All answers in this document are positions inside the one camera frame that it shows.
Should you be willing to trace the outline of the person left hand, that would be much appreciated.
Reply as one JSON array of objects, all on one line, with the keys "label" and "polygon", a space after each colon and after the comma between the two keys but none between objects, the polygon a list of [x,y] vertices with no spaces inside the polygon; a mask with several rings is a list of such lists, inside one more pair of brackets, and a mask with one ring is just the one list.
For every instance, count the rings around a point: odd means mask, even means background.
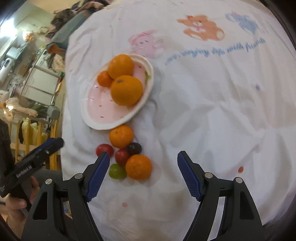
[{"label": "person left hand", "polygon": [[[32,190],[30,195],[30,203],[33,204],[40,190],[40,187],[38,181],[34,176],[31,176],[31,184]],[[6,208],[8,210],[8,217],[6,219],[6,222],[18,238],[21,238],[25,222],[27,220],[25,215],[22,213],[22,209],[25,209],[26,207],[27,202],[24,199],[11,197],[10,195],[6,199]]]}]

